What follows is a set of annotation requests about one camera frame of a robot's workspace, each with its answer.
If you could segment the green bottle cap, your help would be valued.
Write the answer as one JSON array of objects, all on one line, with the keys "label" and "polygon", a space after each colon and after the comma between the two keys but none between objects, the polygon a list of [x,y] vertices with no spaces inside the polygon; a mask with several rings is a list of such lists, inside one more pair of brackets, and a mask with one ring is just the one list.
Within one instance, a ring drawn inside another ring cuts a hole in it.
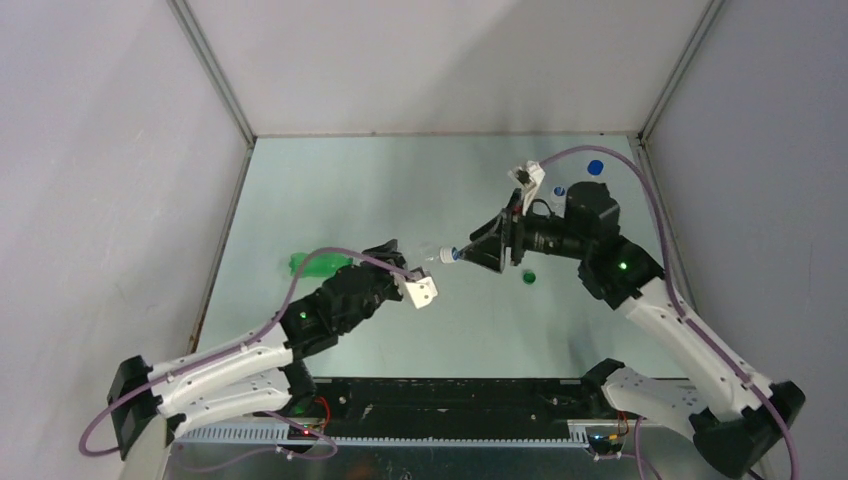
[{"label": "green bottle cap", "polygon": [[532,270],[524,270],[522,272],[522,281],[526,285],[532,285],[536,282],[537,276]]}]

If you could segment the white bottle cap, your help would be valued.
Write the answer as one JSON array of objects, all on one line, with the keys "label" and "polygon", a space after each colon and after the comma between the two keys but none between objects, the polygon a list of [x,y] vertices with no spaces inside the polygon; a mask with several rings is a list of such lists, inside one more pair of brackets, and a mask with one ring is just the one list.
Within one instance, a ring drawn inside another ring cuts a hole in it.
[{"label": "white bottle cap", "polygon": [[438,251],[438,259],[442,264],[455,263],[459,259],[459,251],[455,247],[441,247]]}]

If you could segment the green plastic bottle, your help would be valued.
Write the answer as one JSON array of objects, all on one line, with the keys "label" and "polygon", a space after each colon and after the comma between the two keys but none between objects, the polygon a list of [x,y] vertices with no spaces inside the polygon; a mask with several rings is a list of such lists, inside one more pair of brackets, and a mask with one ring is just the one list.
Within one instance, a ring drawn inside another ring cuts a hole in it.
[{"label": "green plastic bottle", "polygon": [[352,265],[353,259],[340,253],[324,253],[307,261],[309,254],[297,252],[289,257],[289,273],[294,276],[301,270],[302,278],[329,278],[339,269]]}]

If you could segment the clear plastic bottle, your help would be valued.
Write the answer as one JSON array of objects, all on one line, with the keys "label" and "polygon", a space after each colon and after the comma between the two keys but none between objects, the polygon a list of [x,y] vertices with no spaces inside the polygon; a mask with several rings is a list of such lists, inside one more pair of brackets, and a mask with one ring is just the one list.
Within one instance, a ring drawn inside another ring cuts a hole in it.
[{"label": "clear plastic bottle", "polygon": [[433,242],[424,242],[417,246],[412,246],[406,252],[406,259],[409,266],[419,267],[439,264],[441,262],[442,245]]}]

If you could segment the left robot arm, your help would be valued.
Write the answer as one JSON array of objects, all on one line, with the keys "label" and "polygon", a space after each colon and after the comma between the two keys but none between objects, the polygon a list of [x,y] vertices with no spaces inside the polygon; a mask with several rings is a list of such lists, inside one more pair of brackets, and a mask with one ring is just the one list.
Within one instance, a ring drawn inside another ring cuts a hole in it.
[{"label": "left robot arm", "polygon": [[166,440],[255,411],[304,416],[316,403],[304,359],[335,345],[387,301],[403,299],[407,263],[395,239],[362,251],[312,293],[289,302],[265,325],[205,352],[150,365],[123,360],[107,394],[120,457],[155,418]]}]

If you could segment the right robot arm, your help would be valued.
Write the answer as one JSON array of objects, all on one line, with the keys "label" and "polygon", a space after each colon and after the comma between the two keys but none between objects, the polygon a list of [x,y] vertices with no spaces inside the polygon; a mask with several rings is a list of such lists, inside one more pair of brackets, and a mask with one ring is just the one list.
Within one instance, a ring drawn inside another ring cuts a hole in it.
[{"label": "right robot arm", "polygon": [[734,353],[682,302],[664,268],[622,235],[619,213],[602,183],[572,185],[562,215],[534,213],[515,191],[458,258],[493,272],[520,264],[529,252],[577,260],[584,288],[658,341],[691,382],[688,390],[675,389],[607,359],[582,377],[585,411],[649,419],[690,440],[718,473],[739,479],[783,438],[804,393]]}]

